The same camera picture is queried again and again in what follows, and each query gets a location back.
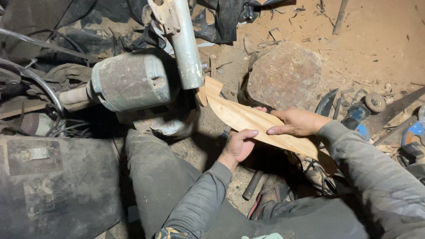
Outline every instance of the metal tube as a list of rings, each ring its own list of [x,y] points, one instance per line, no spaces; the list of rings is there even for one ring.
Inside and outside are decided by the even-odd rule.
[[[2,65],[2,64],[3,65],[8,65],[8,66],[14,68],[15,70],[19,71],[21,73],[21,75],[24,76],[24,77],[32,78],[33,80],[35,80],[47,92],[47,94],[53,100],[54,104],[60,110],[60,114],[61,115],[63,114],[63,107],[60,104],[59,99],[54,94],[52,88],[46,83],[46,81],[44,81],[39,76],[37,76],[34,72],[26,69],[25,67],[20,66],[20,65],[18,65],[16,63],[13,63],[11,61],[8,61],[8,60],[1,59],[0,58],[0,65]]]
[[[202,65],[193,33],[187,0],[174,0],[176,18],[180,23],[180,32],[171,35],[174,54],[183,89],[194,89],[204,85]]]

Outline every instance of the leg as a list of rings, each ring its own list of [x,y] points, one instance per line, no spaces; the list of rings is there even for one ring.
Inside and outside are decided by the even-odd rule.
[[[150,239],[201,172],[176,157],[162,140],[135,130],[129,131],[125,149],[142,227],[146,238]],[[260,221],[248,220],[225,200],[206,238],[255,238],[273,232],[293,239],[313,235],[317,238],[367,238],[363,225],[340,199],[321,199],[314,210],[300,209],[291,216]]]
[[[146,238],[159,231],[174,206],[201,176],[153,135],[129,130],[125,151]]]

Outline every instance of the dirt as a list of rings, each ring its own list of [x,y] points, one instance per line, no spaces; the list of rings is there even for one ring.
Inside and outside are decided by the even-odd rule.
[[[294,1],[275,4],[272,8],[284,14],[274,12],[273,18],[271,8],[263,7],[261,16],[254,23],[238,26],[236,42],[199,49],[203,61],[208,61],[209,56],[214,54],[218,57],[216,65],[232,62],[221,68],[216,77],[224,83],[223,93],[229,100],[237,102],[234,95],[238,92],[238,84],[248,74],[250,56],[244,50],[244,37],[251,34],[249,40],[257,46],[261,42],[273,40],[269,30],[276,27],[285,40],[295,41],[323,57],[322,92],[317,96],[317,100],[312,102],[313,105],[317,105],[321,97],[334,88],[354,88],[353,93],[346,94],[347,101],[351,102],[352,97],[361,88],[368,92],[390,94],[387,97],[398,100],[403,97],[401,91],[410,93],[425,85],[425,79],[422,77],[425,67],[425,24],[422,23],[425,19],[425,2],[349,1],[340,35],[334,36],[329,18],[320,14],[320,7],[317,6],[319,2],[299,0],[296,4],[293,4]],[[302,6],[306,10],[295,16],[295,8]],[[333,23],[339,7],[340,1],[325,0],[324,13]],[[390,92],[385,89],[386,84],[391,85]],[[343,118],[346,109],[347,107],[341,107],[339,120]],[[392,124],[399,124],[412,112],[411,109],[406,110],[392,121]],[[206,107],[199,132],[171,147],[197,169],[205,171],[220,154],[225,144],[222,134],[229,129]],[[255,196],[261,187],[260,183],[250,201],[242,198],[252,175],[253,173],[238,166],[227,195],[232,205],[245,215],[254,204]]]

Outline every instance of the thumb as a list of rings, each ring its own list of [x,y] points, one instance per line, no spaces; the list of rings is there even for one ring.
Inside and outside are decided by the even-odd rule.
[[[235,138],[235,140],[239,141],[239,140],[244,140],[247,138],[254,138],[257,135],[258,135],[258,130],[251,130],[246,128],[236,133],[233,137]]]
[[[280,125],[273,126],[267,130],[267,134],[275,135],[275,134],[294,134],[295,127],[292,125]]]

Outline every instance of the gray long-sleeve shirt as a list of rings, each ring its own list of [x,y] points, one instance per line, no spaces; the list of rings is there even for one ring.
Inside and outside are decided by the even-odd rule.
[[[425,237],[425,187],[390,157],[338,121],[317,136],[384,229],[382,238]],[[216,162],[180,200],[156,238],[201,238],[223,203],[232,173]]]

